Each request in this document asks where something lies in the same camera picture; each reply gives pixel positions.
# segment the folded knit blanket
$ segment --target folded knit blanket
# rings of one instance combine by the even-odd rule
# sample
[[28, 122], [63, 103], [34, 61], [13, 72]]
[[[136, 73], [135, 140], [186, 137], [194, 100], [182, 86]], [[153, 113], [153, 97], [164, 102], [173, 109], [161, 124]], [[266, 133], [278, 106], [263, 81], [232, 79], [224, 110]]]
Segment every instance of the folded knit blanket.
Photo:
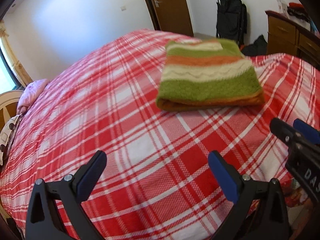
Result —
[[167, 61], [156, 105], [166, 111], [264, 103], [252, 62], [234, 41], [214, 39], [166, 46]]

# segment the wooden headboard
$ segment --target wooden headboard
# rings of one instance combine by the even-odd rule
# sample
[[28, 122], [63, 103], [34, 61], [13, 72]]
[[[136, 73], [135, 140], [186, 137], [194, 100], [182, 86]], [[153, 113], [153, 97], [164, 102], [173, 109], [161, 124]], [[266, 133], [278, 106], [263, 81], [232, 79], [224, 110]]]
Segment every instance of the wooden headboard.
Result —
[[22, 94], [20, 90], [0, 94], [0, 131], [11, 117], [17, 115], [17, 105]]

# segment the door frame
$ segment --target door frame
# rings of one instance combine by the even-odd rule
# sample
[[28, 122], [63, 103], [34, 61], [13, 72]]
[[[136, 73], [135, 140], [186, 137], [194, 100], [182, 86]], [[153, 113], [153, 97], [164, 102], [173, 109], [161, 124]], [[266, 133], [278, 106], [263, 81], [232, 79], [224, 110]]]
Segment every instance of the door frame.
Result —
[[146, 1], [148, 10], [149, 10], [149, 14], [150, 14], [150, 17], [151, 17], [151, 20], [153, 23], [153, 27], [155, 28], [156, 31], [160, 31], [161, 28], [160, 28], [160, 24], [158, 21], [158, 16], [156, 14], [156, 10], [153, 6], [153, 2], [152, 2], [152, 0], [145, 0], [145, 1]]

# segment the window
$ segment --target window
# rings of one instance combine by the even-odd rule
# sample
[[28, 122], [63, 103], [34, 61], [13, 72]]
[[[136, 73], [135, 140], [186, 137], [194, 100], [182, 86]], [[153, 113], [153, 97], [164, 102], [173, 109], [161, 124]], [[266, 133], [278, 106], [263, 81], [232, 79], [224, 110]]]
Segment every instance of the window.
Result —
[[7, 68], [0, 58], [0, 94], [15, 88], [16, 84], [12, 80]]

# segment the blue gripper pad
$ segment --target blue gripper pad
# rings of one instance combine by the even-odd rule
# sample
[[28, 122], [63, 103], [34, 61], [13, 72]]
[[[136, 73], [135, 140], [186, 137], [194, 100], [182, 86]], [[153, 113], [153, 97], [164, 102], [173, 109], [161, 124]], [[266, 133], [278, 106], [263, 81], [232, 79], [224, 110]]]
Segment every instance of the blue gripper pad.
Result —
[[87, 164], [79, 169], [80, 179], [76, 182], [76, 201], [78, 203], [89, 198], [106, 165], [107, 155], [98, 151]]
[[312, 144], [320, 144], [320, 134], [317, 129], [314, 129], [312, 126], [306, 124], [300, 119], [296, 119], [293, 122], [293, 128], [300, 132], [305, 139], [310, 141]]
[[243, 186], [238, 171], [227, 164], [217, 151], [209, 154], [208, 163], [227, 200], [236, 204]]

